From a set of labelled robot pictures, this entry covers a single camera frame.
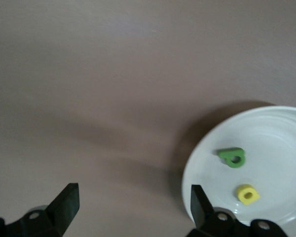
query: green block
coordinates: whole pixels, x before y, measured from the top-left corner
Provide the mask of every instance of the green block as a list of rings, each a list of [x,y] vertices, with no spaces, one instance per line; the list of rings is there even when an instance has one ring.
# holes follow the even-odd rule
[[[245,151],[239,147],[218,150],[217,155],[225,159],[226,164],[231,168],[239,168],[246,161]]]

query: yellow block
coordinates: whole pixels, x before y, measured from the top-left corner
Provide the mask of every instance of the yellow block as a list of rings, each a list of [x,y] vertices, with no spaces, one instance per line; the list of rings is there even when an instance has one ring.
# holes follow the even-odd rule
[[[245,205],[249,205],[260,198],[260,195],[250,184],[241,185],[237,189],[237,194],[239,200]]]

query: screw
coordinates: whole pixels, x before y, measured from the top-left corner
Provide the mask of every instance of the screw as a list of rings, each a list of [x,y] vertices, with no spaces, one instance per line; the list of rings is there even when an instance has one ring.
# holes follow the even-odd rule
[[[38,213],[38,212],[33,212],[33,213],[29,216],[29,218],[30,218],[31,220],[33,220],[33,219],[37,218],[38,216],[39,216],[39,213]]]
[[[221,221],[226,221],[228,219],[227,215],[224,213],[219,213],[217,216]]]
[[[265,221],[259,221],[259,222],[258,222],[258,226],[259,226],[261,229],[264,229],[264,230],[269,230],[269,229],[270,229],[269,224],[266,223]]]

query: black mount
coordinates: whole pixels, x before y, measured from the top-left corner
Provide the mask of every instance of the black mount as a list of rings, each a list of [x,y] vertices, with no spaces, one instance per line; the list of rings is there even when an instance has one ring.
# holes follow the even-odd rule
[[[68,184],[45,210],[35,210],[6,225],[0,237],[62,237],[80,207],[78,184]]]
[[[191,212],[196,229],[188,237],[287,237],[274,222],[256,219],[246,226],[224,211],[214,211],[200,185],[191,187]]]

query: beige table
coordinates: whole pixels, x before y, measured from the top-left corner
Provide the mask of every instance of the beige table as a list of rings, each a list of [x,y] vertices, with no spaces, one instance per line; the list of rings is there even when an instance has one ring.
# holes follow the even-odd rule
[[[0,216],[79,182],[67,237],[183,237],[180,172],[237,111],[296,106],[296,1],[0,0]]]

